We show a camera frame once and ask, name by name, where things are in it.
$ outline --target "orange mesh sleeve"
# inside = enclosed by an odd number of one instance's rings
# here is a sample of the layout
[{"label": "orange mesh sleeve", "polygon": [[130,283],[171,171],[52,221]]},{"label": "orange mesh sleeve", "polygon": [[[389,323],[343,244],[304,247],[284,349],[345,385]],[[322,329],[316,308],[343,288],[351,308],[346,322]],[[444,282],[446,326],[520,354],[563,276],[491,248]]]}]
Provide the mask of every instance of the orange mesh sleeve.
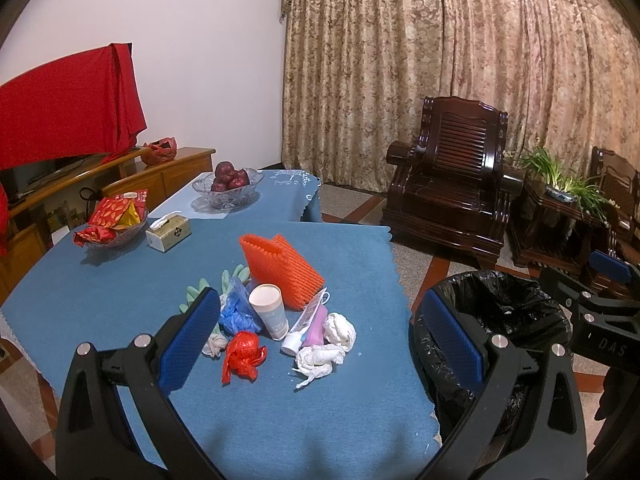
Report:
[{"label": "orange mesh sleeve", "polygon": [[322,288],[324,279],[282,235],[273,239],[246,234],[240,237],[251,276],[259,283],[273,283],[290,308],[301,310]]}]

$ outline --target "curtain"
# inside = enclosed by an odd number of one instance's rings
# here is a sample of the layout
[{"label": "curtain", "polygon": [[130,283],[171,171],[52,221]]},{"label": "curtain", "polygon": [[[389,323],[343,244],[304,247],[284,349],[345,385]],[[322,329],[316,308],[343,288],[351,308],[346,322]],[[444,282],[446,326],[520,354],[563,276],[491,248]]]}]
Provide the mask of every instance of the curtain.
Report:
[{"label": "curtain", "polygon": [[593,146],[640,164],[640,44],[609,0],[289,0],[282,160],[386,191],[425,96],[509,113],[507,150],[584,174]]}]

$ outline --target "black garbage bin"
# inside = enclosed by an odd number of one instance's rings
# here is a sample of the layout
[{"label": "black garbage bin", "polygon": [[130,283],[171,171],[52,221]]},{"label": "black garbage bin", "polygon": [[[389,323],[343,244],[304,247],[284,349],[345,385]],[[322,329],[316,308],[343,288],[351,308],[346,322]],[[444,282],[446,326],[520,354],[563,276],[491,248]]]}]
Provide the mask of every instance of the black garbage bin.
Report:
[{"label": "black garbage bin", "polygon": [[[473,315],[487,333],[504,334],[516,346],[530,350],[548,350],[553,343],[568,347],[569,320],[534,280],[480,270],[451,276],[438,286],[456,309]],[[460,387],[427,329],[421,309],[410,332],[413,338],[410,343],[419,358],[414,361],[435,405],[440,435],[446,440],[471,406],[474,395]],[[494,436],[511,429],[525,394],[525,385],[516,384]]]}]

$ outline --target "blue tablecloth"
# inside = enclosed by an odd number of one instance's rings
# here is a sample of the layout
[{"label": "blue tablecloth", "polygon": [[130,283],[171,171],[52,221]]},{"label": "blue tablecloth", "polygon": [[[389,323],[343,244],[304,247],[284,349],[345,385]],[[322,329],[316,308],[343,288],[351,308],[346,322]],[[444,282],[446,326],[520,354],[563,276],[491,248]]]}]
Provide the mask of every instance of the blue tablecloth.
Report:
[{"label": "blue tablecloth", "polygon": [[[193,233],[167,253],[143,237],[120,253],[87,251],[65,237],[20,282],[2,313],[44,377],[62,394],[76,345],[126,346],[178,312],[187,285],[217,285],[244,262],[238,237],[281,233],[325,278],[330,312],[358,332],[343,365],[299,391],[303,379],[279,343],[255,383],[221,385],[222,360],[200,356],[171,401],[230,480],[409,479],[438,450],[433,405],[407,344],[410,312],[388,229],[307,222],[191,220]],[[297,313],[289,313],[290,321]],[[123,404],[145,456],[160,463],[128,390]]]},{"label": "blue tablecloth", "polygon": [[[228,213],[211,208],[209,202],[197,193],[191,182],[149,213],[149,218],[160,218],[180,211],[187,218],[209,219],[263,219],[298,222],[321,222],[318,188],[320,180],[302,170],[262,170],[264,177],[256,189],[255,199],[247,206]],[[197,176],[194,180],[208,173]]]}]

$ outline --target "green plant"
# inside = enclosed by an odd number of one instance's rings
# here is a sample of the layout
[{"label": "green plant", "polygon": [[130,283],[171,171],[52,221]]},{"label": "green plant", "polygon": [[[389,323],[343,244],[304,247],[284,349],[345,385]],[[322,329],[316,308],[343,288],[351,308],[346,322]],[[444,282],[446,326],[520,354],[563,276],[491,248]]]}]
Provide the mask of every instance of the green plant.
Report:
[{"label": "green plant", "polygon": [[587,214],[602,221],[606,220],[603,206],[608,201],[601,195],[598,186],[589,184],[589,178],[566,176],[564,173],[569,170],[565,170],[548,149],[536,147],[531,152],[523,154],[518,164],[521,168],[539,173],[551,187],[574,196],[580,209]]}]

